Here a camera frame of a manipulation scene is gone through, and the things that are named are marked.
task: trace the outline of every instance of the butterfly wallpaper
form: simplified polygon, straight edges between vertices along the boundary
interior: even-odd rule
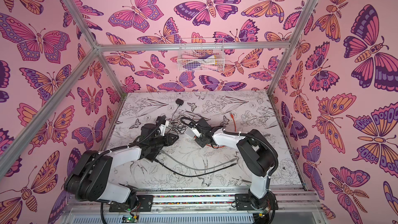
[[[330,223],[398,221],[394,2],[319,0],[273,93],[303,179]],[[292,131],[295,121],[305,138]]]

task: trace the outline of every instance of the pink wall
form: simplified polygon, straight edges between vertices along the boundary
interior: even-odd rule
[[[334,6],[340,6],[332,13],[337,17],[321,23],[321,31],[317,19],[329,19]],[[398,221],[395,12],[396,0],[319,0],[313,30],[303,35],[311,49],[299,60],[291,57],[287,92],[277,87],[273,95],[304,179],[331,223]],[[372,58],[356,62],[369,49]],[[369,82],[357,78],[362,71]],[[318,75],[325,79],[312,84]],[[293,117],[292,129],[284,116]]]
[[[3,116],[0,122],[0,155],[40,110],[45,103],[43,99],[47,100],[76,69],[79,46],[80,52],[82,49],[86,52],[90,50],[83,37],[78,39],[76,27],[63,27],[64,10],[60,0],[33,0],[27,4],[29,9],[24,7],[22,1],[24,0],[14,0],[13,7],[9,0],[0,2],[0,112]],[[37,32],[41,33],[40,38],[36,37]],[[42,54],[38,41],[44,45]],[[50,62],[46,59],[46,53],[50,56],[51,52],[59,52],[60,56]],[[56,87],[51,83],[52,78],[56,80]],[[105,135],[109,127],[107,106],[111,111],[117,109],[118,102],[112,104],[106,93],[106,88],[112,88],[112,83],[105,72],[101,72],[99,82],[102,88],[97,85],[94,76],[90,76],[90,72],[78,81],[71,89],[71,94],[64,98],[46,122],[47,126],[41,130],[43,132],[38,133],[33,140],[36,146],[30,143],[2,179],[0,205],[3,207],[0,210],[0,223],[51,223],[59,218],[57,213],[62,212],[66,200],[66,194],[60,194],[67,171],[70,171],[67,170],[67,165],[75,164],[79,152],[86,150],[82,137],[81,143],[73,137],[78,136],[81,127],[90,128],[88,125],[93,126],[101,116],[107,118],[103,127],[98,127],[103,129]],[[91,93],[94,89],[96,93],[103,90],[98,112],[87,115],[77,87],[86,92],[89,87]],[[99,140],[93,142],[91,148],[98,149],[100,145]],[[47,159],[48,167],[42,167]],[[41,168],[48,169],[47,177],[38,175]],[[52,186],[46,189],[47,183]],[[59,205],[54,204],[57,198]]]

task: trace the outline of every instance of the pink butterfly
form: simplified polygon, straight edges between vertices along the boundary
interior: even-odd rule
[[[96,88],[94,88],[93,93],[91,93],[89,87],[87,88],[87,92],[85,92],[80,87],[77,88],[77,93],[82,98],[82,107],[86,108],[87,115],[90,115],[91,112],[95,112],[97,114],[99,111],[99,106],[101,106],[103,89],[99,90],[97,94],[96,91]]]
[[[163,76],[165,73],[169,73],[169,71],[167,69],[165,69],[164,67],[166,67],[166,65],[162,62],[159,61],[159,58],[156,55],[151,55],[150,57],[150,62],[152,63],[152,66],[150,65],[149,62],[144,61],[148,67],[142,67],[140,66],[140,68],[142,69],[149,69],[149,70],[142,70],[142,71],[138,71],[135,72],[136,75],[138,76],[146,76],[148,78],[153,78],[156,77],[157,79],[163,79]]]
[[[67,8],[67,6],[64,4],[64,2],[62,0],[59,0],[62,4],[62,7],[64,8],[64,10],[66,11],[64,13],[64,23],[63,26],[66,28],[70,25],[70,23],[73,21],[73,25],[76,24],[75,20],[73,19],[72,15],[69,12],[69,9]],[[90,29],[96,29],[96,30],[102,30],[101,27],[99,27],[98,25],[96,25],[95,23],[88,21],[87,19],[90,19],[89,16],[87,15],[92,15],[92,16],[102,16],[103,13],[93,9],[90,6],[87,5],[83,5],[81,0],[73,0],[73,2],[76,4],[77,8],[79,9],[80,13],[83,16],[84,21],[86,22],[87,26]],[[79,29],[78,26],[76,26],[76,34],[77,34],[77,38],[80,39],[81,35],[82,35],[82,31]]]
[[[136,90],[139,90],[141,86],[134,82],[134,78],[132,76],[128,76],[125,78],[125,84],[122,82],[122,89],[125,93],[133,93]]]
[[[272,75],[275,74],[276,68],[278,67],[279,60],[278,56],[272,56],[268,62],[268,68],[264,68],[265,71],[254,72],[249,74],[249,78],[254,78],[255,80],[260,79],[260,81],[269,82],[272,80]]]
[[[258,60],[258,58],[260,58],[260,55],[262,52],[263,52],[262,48],[257,48],[255,50],[252,50],[250,53],[248,53],[246,55],[245,58],[243,58],[243,60],[241,62],[239,62],[239,58],[240,58],[240,56],[239,56],[238,60],[235,62],[234,65],[232,65],[232,64],[225,65],[224,72],[222,72],[221,75],[225,76],[225,77],[231,76],[234,74],[235,68],[241,74],[243,74],[244,73],[243,67],[247,67],[247,68],[257,67],[258,64],[260,63],[260,61],[257,61],[257,60]]]
[[[108,22],[112,26],[121,26],[125,29],[134,27],[141,32],[145,32],[149,28],[149,23],[146,19],[158,20],[163,16],[159,7],[155,5],[156,1],[134,0],[136,7],[131,3],[132,10],[115,12],[108,19]]]
[[[256,25],[254,25],[256,22],[252,21],[251,19],[247,20],[243,25],[242,28],[240,28],[239,31],[239,36],[238,35],[238,29],[236,29],[236,35],[232,34],[230,31],[231,35],[230,36],[224,32],[214,32],[213,38],[216,39],[216,42],[257,42],[257,31],[260,29],[257,28]],[[231,55],[232,53],[235,52],[234,49],[230,50],[224,50],[224,52],[227,55]]]
[[[195,82],[193,82],[194,78],[195,76],[193,75],[193,71],[182,72],[178,81],[176,78],[175,82],[162,83],[158,86],[158,88],[160,90],[166,90],[166,91],[184,92],[185,91],[184,87],[187,88],[196,87]]]
[[[49,62],[61,63],[61,51],[66,50],[67,44],[70,42],[67,33],[54,30],[43,36],[37,33],[36,37],[22,22],[3,13],[0,13],[0,22],[3,37],[17,43],[24,61],[37,61],[40,58],[40,53],[44,52]]]
[[[180,40],[180,35],[178,33],[178,28],[174,23],[173,18],[167,19],[166,23],[164,24],[163,28],[163,36],[158,35],[158,37],[154,36],[145,36],[145,37],[138,37],[137,40],[143,42],[145,44],[171,44],[171,43],[186,43]],[[164,53],[167,52],[166,50],[161,50],[162,56],[164,57]]]
[[[210,25],[210,15],[216,17],[216,12],[224,20],[228,18],[229,15],[235,14],[238,8],[230,4],[238,4],[241,0],[206,0],[206,3],[198,1],[184,2],[177,5],[174,11],[182,18],[187,20],[193,19],[193,25],[199,26],[201,24]]]
[[[111,101],[112,104],[120,101],[121,97],[115,89],[112,89],[111,87],[107,87],[106,92],[109,94],[109,100]]]

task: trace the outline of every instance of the purple butterfly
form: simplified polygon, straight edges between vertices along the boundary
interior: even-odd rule
[[[224,20],[228,18],[229,15],[235,14],[238,8],[234,5],[228,4],[238,4],[241,0],[206,0],[206,3],[198,1],[184,2],[177,5],[174,11],[182,18],[187,20],[193,19],[193,25],[199,26],[201,24],[210,25],[210,15],[216,17],[216,12]]]
[[[185,91],[184,87],[187,88],[196,87],[195,82],[193,82],[194,78],[195,76],[193,75],[193,71],[182,72],[178,81],[176,80],[175,82],[162,83],[158,86],[158,88],[160,90],[166,90],[166,91],[184,92]]]
[[[101,98],[103,96],[103,89],[99,90],[97,92],[97,94],[96,94],[96,91],[97,91],[97,89],[94,88],[94,91],[91,94],[89,87],[87,88],[87,92],[85,92],[80,87],[77,88],[77,93],[82,98],[82,107],[86,108],[87,115],[90,115],[91,112],[95,112],[97,114],[99,111],[99,106],[101,106]]]
[[[79,162],[80,158],[82,157],[82,154],[77,148],[73,148],[72,151],[70,152],[69,159],[68,159],[68,166],[67,166],[67,176],[69,176],[72,173],[72,170],[76,166],[77,162]],[[65,190],[62,190],[61,194],[59,194],[57,200],[54,203],[54,206],[52,207],[48,224],[54,224],[59,217],[61,217],[63,210],[68,204],[68,199],[69,199],[70,193],[68,193]]]
[[[352,190],[350,187],[359,187],[364,185],[369,181],[371,176],[362,170],[356,170],[352,172],[346,167],[341,167],[340,172],[337,168],[330,168],[330,172],[335,177],[332,178],[333,182],[336,183],[334,184],[329,182],[331,191],[337,194],[338,202],[350,214],[352,221],[354,221],[355,224],[362,224],[361,217],[359,215],[358,209],[355,207],[355,204],[361,211],[367,213],[366,209],[362,206],[357,197],[369,198],[369,196],[362,190]]]
[[[246,87],[246,83],[243,82],[227,82],[225,81],[219,81],[214,77],[208,76],[208,75],[200,75],[199,76],[199,81],[204,85],[204,89],[208,89],[210,91],[214,90],[222,90],[222,91],[237,91],[239,89],[242,89]]]
[[[319,176],[316,170],[320,164],[320,162],[318,164],[316,164],[316,162],[321,156],[321,139],[315,135],[314,138],[308,142],[308,146],[301,146],[301,151],[302,156],[307,159],[307,162],[302,165],[304,174],[311,179],[312,187],[318,193],[319,199],[325,200],[325,190],[321,176]]]
[[[149,70],[138,71],[135,72],[135,74],[138,76],[146,76],[148,78],[156,77],[157,79],[163,79],[162,75],[169,73],[169,71],[165,69],[166,65],[163,62],[160,62],[156,55],[151,55],[150,62],[152,63],[153,67],[149,64],[149,62],[145,61],[148,67],[140,66],[140,68]]]
[[[260,81],[269,82],[272,80],[272,75],[275,74],[276,68],[278,67],[279,60],[278,56],[272,56],[268,62],[268,69],[264,67],[265,71],[254,72],[249,74],[249,78],[254,78],[255,80],[260,79]]]
[[[72,132],[72,138],[76,139],[79,144],[84,144],[86,150],[91,149],[94,140],[98,143],[102,141],[102,131],[105,129],[106,115],[100,117],[94,127],[80,127]]]
[[[298,121],[293,120],[293,116],[290,115],[289,108],[287,108],[285,102],[281,103],[282,121],[285,128],[290,128],[290,137],[293,137],[297,141],[297,137],[302,139],[308,136],[307,129]]]
[[[10,78],[10,68],[5,61],[0,60],[0,88],[6,88]],[[8,93],[0,90],[0,103],[8,100]]]

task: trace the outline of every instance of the metal rail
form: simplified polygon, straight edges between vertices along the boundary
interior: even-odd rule
[[[290,60],[290,57],[293,53],[293,50],[296,46],[296,43],[299,41],[300,36],[302,31],[304,30],[305,25],[307,24],[308,19],[311,16],[312,10],[315,8],[316,3],[318,0],[307,0],[301,14],[300,18],[297,21],[296,27],[292,33],[292,36],[290,38],[290,47],[283,53],[283,56],[279,62],[279,65],[275,71],[275,75],[273,76],[273,79],[271,81],[271,84],[268,87],[268,95],[272,95],[272,92],[274,91],[279,78],[282,75],[283,70],[285,69],[286,64]]]

